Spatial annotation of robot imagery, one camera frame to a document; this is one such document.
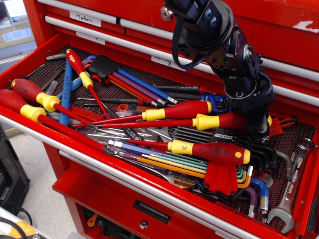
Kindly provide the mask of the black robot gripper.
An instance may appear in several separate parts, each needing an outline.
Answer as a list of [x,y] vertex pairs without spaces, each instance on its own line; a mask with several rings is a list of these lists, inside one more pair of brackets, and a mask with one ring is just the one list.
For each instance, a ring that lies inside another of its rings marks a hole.
[[275,100],[272,81],[267,74],[257,79],[231,77],[225,80],[225,93],[250,122],[247,132],[252,141],[269,138],[271,120],[268,107]]

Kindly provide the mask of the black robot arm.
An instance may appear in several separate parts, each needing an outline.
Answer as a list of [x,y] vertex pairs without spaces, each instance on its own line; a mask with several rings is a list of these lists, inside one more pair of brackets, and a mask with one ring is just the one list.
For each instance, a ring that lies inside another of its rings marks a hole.
[[224,81],[234,107],[248,120],[251,138],[268,137],[268,107],[275,100],[272,81],[231,8],[221,0],[167,0],[164,5],[176,18],[172,56],[177,66],[188,70],[206,62]]

